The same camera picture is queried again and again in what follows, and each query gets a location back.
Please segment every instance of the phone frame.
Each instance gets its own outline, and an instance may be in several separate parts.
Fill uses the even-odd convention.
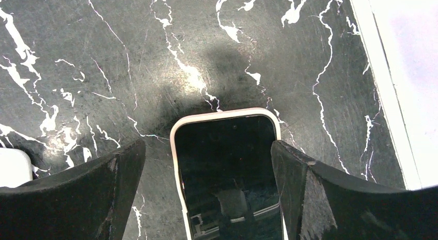
[[[181,177],[180,177],[180,172],[179,172],[179,167],[178,167],[178,158],[177,158],[177,151],[176,151],[176,146],[175,146],[175,134],[176,134],[177,130],[180,127],[182,127],[183,125],[190,124],[190,123],[222,120],[222,119],[238,118],[238,117],[250,117],[250,116],[266,116],[266,117],[268,117],[274,126],[275,139],[281,140],[280,124],[278,122],[277,117],[269,110],[267,110],[265,108],[258,108],[258,107],[247,108],[247,109],[237,109],[237,110],[230,110],[230,111],[219,111],[219,112],[207,113],[207,114],[201,114],[201,115],[186,116],[186,117],[178,120],[175,123],[175,125],[172,127],[172,130],[170,131],[170,147],[172,149],[172,158],[174,161],[174,171],[175,171],[175,181],[177,184],[178,195],[179,195],[179,198],[181,201],[182,214],[183,214],[183,218],[184,218],[184,225],[185,225],[185,232],[187,235],[187,240],[193,240],[193,239],[192,239],[192,234],[191,234],[191,229],[190,229],[190,224],[189,224],[189,216],[187,215],[188,214],[187,205],[185,204],[185,199],[184,199],[184,195],[182,192]],[[282,224],[282,229],[283,229],[283,240],[288,240],[285,220],[283,217],[283,212],[281,211],[281,206],[280,206],[280,215],[281,215],[281,224]]]

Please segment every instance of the black marble table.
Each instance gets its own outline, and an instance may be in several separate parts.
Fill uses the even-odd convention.
[[[1,0],[0,146],[41,178],[146,142],[124,239],[184,239],[169,132],[264,107],[282,139],[403,188],[349,0]]]

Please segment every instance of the white object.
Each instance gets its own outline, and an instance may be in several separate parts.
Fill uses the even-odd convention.
[[[18,187],[32,179],[32,164],[26,153],[0,148],[0,187]]]
[[[221,111],[216,113],[208,113],[208,114],[202,114],[202,115],[192,115],[184,117],[175,123],[174,127],[172,127],[172,130],[170,131],[170,147],[172,149],[172,156],[174,159],[174,169],[175,169],[175,180],[177,184],[177,190],[178,195],[181,201],[182,206],[182,214],[184,218],[184,224],[185,224],[185,232],[187,234],[187,240],[192,240],[192,235],[190,233],[190,224],[189,224],[189,217],[187,215],[187,206],[185,204],[184,195],[182,193],[182,186],[181,186],[181,178],[179,176],[179,168],[178,168],[178,159],[177,159],[177,151],[175,146],[175,133],[178,130],[178,128],[182,127],[185,124],[194,123],[194,122],[203,122],[203,121],[214,121],[214,120],[220,120],[220,119],[229,119],[229,118],[237,118],[237,117],[248,117],[248,116],[256,116],[256,115],[263,115],[268,117],[273,125],[274,125],[274,132],[275,132],[275,139],[281,140],[281,131],[280,131],[280,124],[278,122],[277,117],[271,113],[269,110],[264,108],[248,108],[248,109],[238,109],[238,110],[230,110],[230,111]],[[278,207],[279,203],[273,205],[272,207]],[[283,228],[283,240],[288,240],[288,235],[286,231],[286,225],[283,215],[281,215],[281,221],[282,221],[282,228]]]

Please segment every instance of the white edge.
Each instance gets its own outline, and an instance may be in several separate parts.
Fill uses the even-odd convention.
[[[280,131],[280,124],[278,122],[278,119],[272,112],[270,112],[269,110],[267,110],[265,108],[238,109],[238,110],[214,112],[214,113],[201,114],[201,115],[186,116],[186,117],[178,120],[177,123],[175,123],[175,125],[172,127],[172,130],[170,131],[170,147],[172,149],[172,158],[174,160],[175,181],[177,184],[179,199],[181,201],[182,215],[184,218],[184,225],[185,225],[185,232],[187,234],[188,240],[192,240],[192,236],[190,234],[191,230],[190,230],[190,225],[189,225],[189,217],[187,216],[187,206],[185,205],[184,196],[183,196],[182,188],[181,188],[181,178],[179,176],[178,159],[177,159],[177,152],[176,152],[176,147],[175,147],[175,134],[176,134],[177,130],[180,127],[182,127],[183,125],[186,125],[189,123],[194,123],[194,122],[204,122],[204,121],[211,121],[211,120],[246,117],[246,116],[256,116],[256,115],[263,115],[263,116],[268,117],[271,120],[271,122],[274,124],[276,140],[281,140],[281,131]],[[282,221],[282,227],[283,227],[283,238],[284,238],[284,240],[288,240],[286,226],[285,226],[285,220],[283,218],[283,213],[281,213],[281,221]]]
[[[421,189],[412,147],[369,0],[350,0],[406,189]]]

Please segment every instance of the marble countertop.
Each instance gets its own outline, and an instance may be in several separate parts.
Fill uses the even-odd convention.
[[[184,239],[181,117],[264,107],[282,139],[404,187],[349,0],[0,0],[0,146],[41,178],[142,137],[124,239]]]

